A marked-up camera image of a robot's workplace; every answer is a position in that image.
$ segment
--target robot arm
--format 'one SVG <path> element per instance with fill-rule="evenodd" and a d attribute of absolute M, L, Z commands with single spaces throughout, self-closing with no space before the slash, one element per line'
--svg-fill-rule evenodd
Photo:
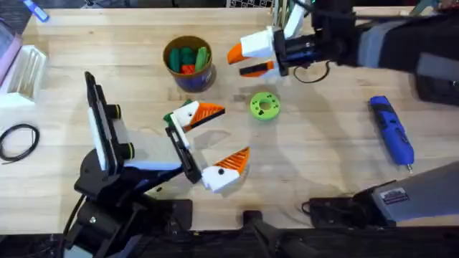
<path fill-rule="evenodd" d="M 289 67 L 331 60 L 338 65 L 399 70 L 443 80 L 459 80 L 459 11 L 445 10 L 421 19 L 398 19 L 356 26 L 350 1 L 323 0 L 314 10 L 339 14 L 312 13 L 314 34 L 290 37 L 286 30 L 268 27 L 241 38 L 240 46 L 228 53 L 230 64 L 248 57 L 271 60 L 242 68 L 246 77 L 278 72 L 288 75 Z"/>

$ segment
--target green object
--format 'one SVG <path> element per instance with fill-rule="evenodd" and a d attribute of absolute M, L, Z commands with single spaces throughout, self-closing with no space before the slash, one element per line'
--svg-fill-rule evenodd
<path fill-rule="evenodd" d="M 181 56 L 181 65 L 194 65 L 196 62 L 194 55 Z"/>
<path fill-rule="evenodd" d="M 182 47 L 180 49 L 180 54 L 181 55 L 193 55 L 193 49 L 191 49 L 191 47 Z"/>
<path fill-rule="evenodd" d="M 188 105 L 191 102 L 193 102 L 193 100 L 185 100 L 185 102 L 180 107 Z M 169 114 L 163 116 L 163 120 L 166 121 L 167 125 L 173 125 L 172 119 L 171 119 L 171 115 L 172 115 L 172 112 L 170 112 Z"/>
<path fill-rule="evenodd" d="M 177 48 L 173 48 L 169 53 L 169 68 L 174 72 L 180 73 L 180 52 Z"/>
<path fill-rule="evenodd" d="M 194 71 L 199 72 L 206 66 L 207 58 L 209 58 L 209 52 L 206 47 L 200 47 L 198 49 L 198 55 L 196 56 L 196 64 L 194 65 Z"/>
<path fill-rule="evenodd" d="M 196 55 L 190 47 L 180 49 L 180 58 L 180 65 L 194 65 L 196 63 Z"/>
<path fill-rule="evenodd" d="M 279 111 L 280 101 L 270 92 L 259 92 L 250 101 L 250 112 L 258 120 L 271 120 Z"/>

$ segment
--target white container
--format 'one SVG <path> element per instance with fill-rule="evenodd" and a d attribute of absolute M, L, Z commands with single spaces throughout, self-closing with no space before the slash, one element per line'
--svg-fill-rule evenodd
<path fill-rule="evenodd" d="M 22 46 L 1 84 L 0 108 L 35 104 L 46 63 L 47 56 L 35 46 Z"/>

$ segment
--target green gear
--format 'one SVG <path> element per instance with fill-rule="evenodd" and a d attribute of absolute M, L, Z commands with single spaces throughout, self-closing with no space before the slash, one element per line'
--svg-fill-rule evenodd
<path fill-rule="evenodd" d="M 271 120 L 278 115 L 279 111 L 280 101 L 270 92 L 259 92 L 250 101 L 250 112 L 258 120 Z"/>

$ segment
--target cup of markers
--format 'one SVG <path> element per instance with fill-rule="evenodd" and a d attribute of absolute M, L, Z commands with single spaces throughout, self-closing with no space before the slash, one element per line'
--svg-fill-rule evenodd
<path fill-rule="evenodd" d="M 201 38 L 173 39 L 164 48 L 163 61 L 177 85 L 186 92 L 202 92 L 212 83 L 212 50 Z"/>

